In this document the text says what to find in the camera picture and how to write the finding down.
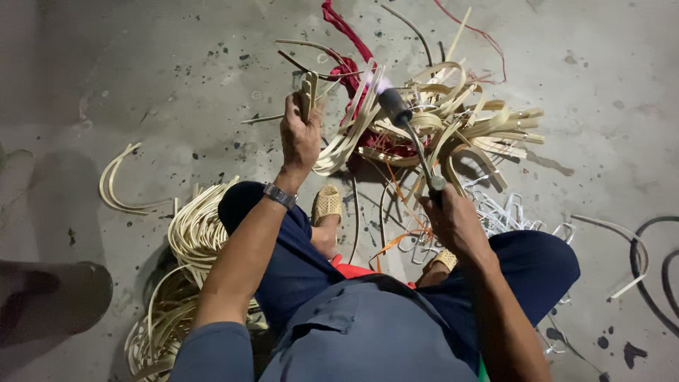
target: wristwatch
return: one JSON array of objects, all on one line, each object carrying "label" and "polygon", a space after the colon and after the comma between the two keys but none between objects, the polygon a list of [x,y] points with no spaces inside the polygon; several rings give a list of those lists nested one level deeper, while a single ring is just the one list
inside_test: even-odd
[{"label": "wristwatch", "polygon": [[287,209],[294,207],[297,202],[297,195],[290,195],[269,182],[267,182],[266,187],[264,188],[264,194],[268,196],[269,199],[284,205]]}]

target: dark blue trousers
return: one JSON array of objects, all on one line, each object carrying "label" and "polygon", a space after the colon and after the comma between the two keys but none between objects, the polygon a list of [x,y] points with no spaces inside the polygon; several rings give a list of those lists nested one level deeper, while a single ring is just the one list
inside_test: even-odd
[{"label": "dark blue trousers", "polygon": [[[229,234],[259,202],[263,190],[263,184],[244,181],[226,192],[219,203],[219,219]],[[346,279],[311,245],[310,240],[309,218],[295,207],[283,218],[274,253],[255,293],[267,322],[277,334],[311,297]],[[500,259],[504,278],[533,326],[580,277],[575,253],[566,242],[553,235],[532,230],[513,231],[493,236],[488,241]],[[477,328],[470,290],[459,267],[439,285],[416,291],[459,334],[463,347],[468,348],[470,354],[476,354],[477,330],[483,328]],[[472,370],[477,369],[476,364],[470,366]]]}]

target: black hose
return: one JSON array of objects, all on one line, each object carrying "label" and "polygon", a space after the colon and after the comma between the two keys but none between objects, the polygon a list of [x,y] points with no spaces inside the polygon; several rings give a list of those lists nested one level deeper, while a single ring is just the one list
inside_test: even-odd
[{"label": "black hose", "polygon": [[[636,232],[636,235],[638,237],[641,237],[642,233],[651,225],[659,223],[659,222],[679,222],[679,216],[661,216],[659,218],[651,219],[644,223],[641,227]],[[677,304],[676,299],[674,298],[674,294],[672,293],[672,288],[669,285],[669,264],[672,261],[673,258],[675,258],[677,255],[679,255],[679,250],[675,250],[669,255],[665,257],[665,260],[663,261],[663,267],[661,270],[661,276],[662,276],[662,282],[663,282],[663,292],[665,293],[665,297],[667,298],[667,301],[669,302],[669,305],[672,307],[672,310],[674,311],[674,314],[679,317],[679,305]],[[634,278],[639,277],[639,252],[637,251],[637,241],[632,240],[631,247],[629,249],[629,263],[632,268],[632,275]],[[655,301],[650,297],[650,294],[648,294],[648,290],[646,290],[646,286],[644,285],[644,281],[641,280],[637,283],[637,288],[639,289],[639,293],[641,293],[641,297],[646,301],[646,304],[650,308],[650,310],[653,312],[653,314],[660,319],[660,322],[663,323],[669,329],[672,334],[677,336],[679,338],[679,327],[672,322],[655,304]]]}]

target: woven sandal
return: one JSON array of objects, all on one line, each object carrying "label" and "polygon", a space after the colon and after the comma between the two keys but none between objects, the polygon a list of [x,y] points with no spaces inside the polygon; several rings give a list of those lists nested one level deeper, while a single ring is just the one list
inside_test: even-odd
[{"label": "woven sandal", "polygon": [[314,199],[314,207],[311,212],[312,226],[317,227],[318,221],[324,216],[339,215],[339,222],[342,222],[342,203],[340,191],[337,187],[327,184],[318,191]]},{"label": "woven sandal", "polygon": [[432,259],[431,263],[434,264],[437,261],[443,263],[443,265],[448,267],[448,270],[452,272],[453,268],[455,268],[455,265],[458,263],[458,257],[453,255],[451,251],[444,249]]}]

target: gray shirt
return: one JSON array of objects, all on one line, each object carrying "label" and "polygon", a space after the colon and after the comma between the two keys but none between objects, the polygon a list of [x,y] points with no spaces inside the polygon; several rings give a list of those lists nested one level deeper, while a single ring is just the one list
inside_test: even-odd
[{"label": "gray shirt", "polygon": [[[419,294],[385,276],[346,280],[303,305],[260,381],[476,381],[454,334]],[[191,332],[170,381],[252,381],[247,329]]]}]

